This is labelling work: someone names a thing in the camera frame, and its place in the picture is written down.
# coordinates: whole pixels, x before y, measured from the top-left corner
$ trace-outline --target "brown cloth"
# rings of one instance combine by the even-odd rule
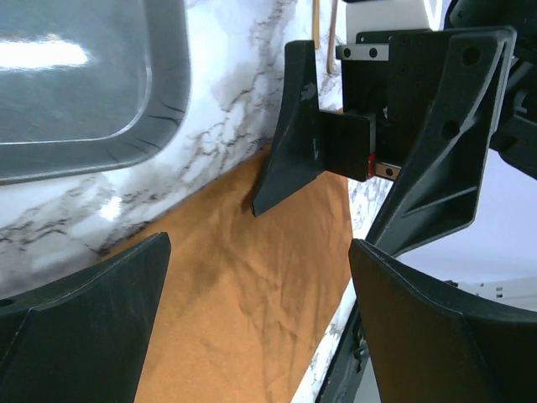
[[[128,242],[167,232],[172,243],[136,403],[287,403],[295,394],[350,279],[347,180],[325,173],[255,218],[250,195],[265,156]]]

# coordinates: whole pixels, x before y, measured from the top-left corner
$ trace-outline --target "gray plastic container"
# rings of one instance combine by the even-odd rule
[[[0,4],[0,184],[134,165],[185,114],[183,0]]]

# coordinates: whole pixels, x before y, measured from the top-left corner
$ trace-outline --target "chopstick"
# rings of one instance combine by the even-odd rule
[[[328,55],[326,56],[326,71],[334,73],[334,46],[336,42],[337,2],[332,0],[332,15],[330,20],[330,36],[328,37]]]
[[[315,48],[319,49],[321,45],[321,35],[319,29],[319,14],[320,14],[320,5],[321,0],[313,0],[313,41],[315,43]]]

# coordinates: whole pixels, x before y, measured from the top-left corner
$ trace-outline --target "screw hole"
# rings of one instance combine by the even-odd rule
[[[451,140],[455,138],[461,130],[459,129],[459,125],[454,120],[448,120],[444,123],[444,126],[442,127],[442,136],[444,139]]]
[[[15,303],[15,300],[11,300],[9,298],[5,298],[3,300],[0,300],[0,308],[4,308],[5,306],[10,306]]]
[[[464,65],[475,65],[481,59],[481,51],[472,46],[467,48],[462,54],[462,63]]]

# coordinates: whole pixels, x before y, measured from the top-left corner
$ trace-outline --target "marble countertop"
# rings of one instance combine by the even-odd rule
[[[311,0],[186,0],[190,102],[179,132],[131,168],[0,187],[0,298],[94,263],[267,143],[284,83],[284,44],[311,38]],[[345,42],[344,3],[336,43]],[[326,73],[331,0],[321,0],[320,105],[341,107],[340,67]],[[363,238],[389,183],[351,182],[354,236]],[[349,287],[295,400],[313,401],[354,295]]]

